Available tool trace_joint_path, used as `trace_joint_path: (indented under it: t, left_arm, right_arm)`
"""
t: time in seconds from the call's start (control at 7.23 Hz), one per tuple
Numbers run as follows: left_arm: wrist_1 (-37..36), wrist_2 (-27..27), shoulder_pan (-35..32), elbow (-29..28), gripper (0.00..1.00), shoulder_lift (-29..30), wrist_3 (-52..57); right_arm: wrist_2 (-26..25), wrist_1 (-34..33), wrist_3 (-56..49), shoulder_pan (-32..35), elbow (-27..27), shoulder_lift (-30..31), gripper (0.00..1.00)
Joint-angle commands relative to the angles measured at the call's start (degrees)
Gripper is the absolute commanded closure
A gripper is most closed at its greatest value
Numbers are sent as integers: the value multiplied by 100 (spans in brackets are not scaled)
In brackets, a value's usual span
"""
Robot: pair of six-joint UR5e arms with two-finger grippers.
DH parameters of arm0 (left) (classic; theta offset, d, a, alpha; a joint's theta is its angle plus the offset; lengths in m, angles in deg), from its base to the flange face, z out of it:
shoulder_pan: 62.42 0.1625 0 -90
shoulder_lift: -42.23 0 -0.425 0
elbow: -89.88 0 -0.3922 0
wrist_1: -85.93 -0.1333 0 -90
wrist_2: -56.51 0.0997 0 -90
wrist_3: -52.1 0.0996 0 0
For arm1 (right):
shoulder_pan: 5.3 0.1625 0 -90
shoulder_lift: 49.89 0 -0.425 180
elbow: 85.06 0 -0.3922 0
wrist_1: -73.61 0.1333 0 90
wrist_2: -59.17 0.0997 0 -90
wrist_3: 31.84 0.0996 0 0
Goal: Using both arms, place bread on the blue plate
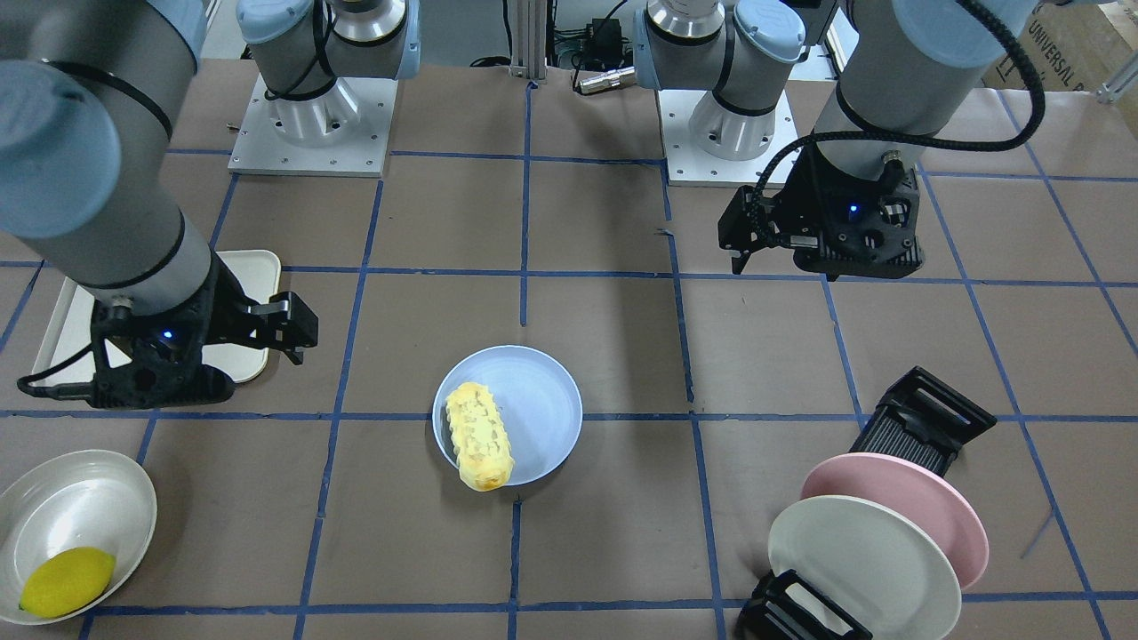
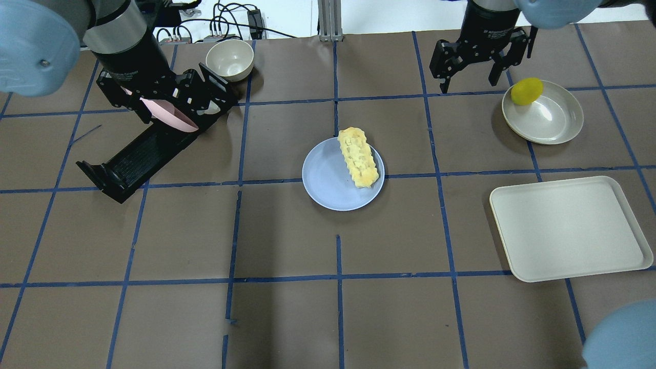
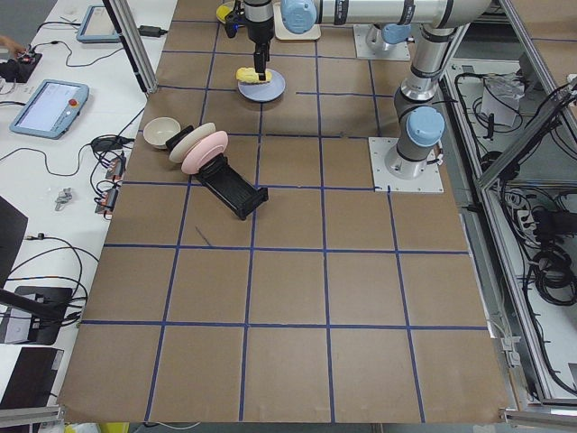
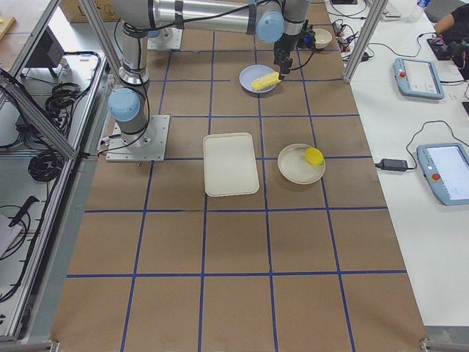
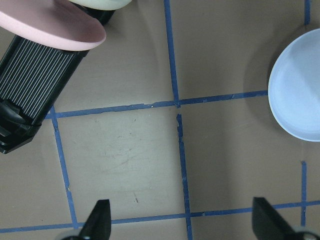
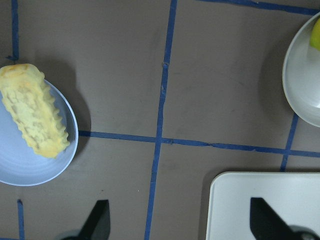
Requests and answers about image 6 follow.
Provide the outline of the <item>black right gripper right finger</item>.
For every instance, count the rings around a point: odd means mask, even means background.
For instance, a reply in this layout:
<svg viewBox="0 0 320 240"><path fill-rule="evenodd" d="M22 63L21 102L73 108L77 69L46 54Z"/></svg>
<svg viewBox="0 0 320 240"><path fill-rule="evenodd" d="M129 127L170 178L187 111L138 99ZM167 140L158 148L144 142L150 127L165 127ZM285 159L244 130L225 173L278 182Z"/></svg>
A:
<svg viewBox="0 0 320 240"><path fill-rule="evenodd" d="M249 227L256 240L318 240L320 238L309 229L290 227L262 197L250 199Z"/></svg>

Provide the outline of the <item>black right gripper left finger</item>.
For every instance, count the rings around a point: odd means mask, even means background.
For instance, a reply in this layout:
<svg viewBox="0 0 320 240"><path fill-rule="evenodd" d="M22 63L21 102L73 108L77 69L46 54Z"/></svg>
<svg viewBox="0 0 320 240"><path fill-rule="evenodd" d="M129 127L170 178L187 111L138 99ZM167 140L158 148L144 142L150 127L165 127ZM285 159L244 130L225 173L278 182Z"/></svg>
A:
<svg viewBox="0 0 320 240"><path fill-rule="evenodd" d="M109 201L97 200L78 235L67 236L63 240L108 240L110 233Z"/></svg>

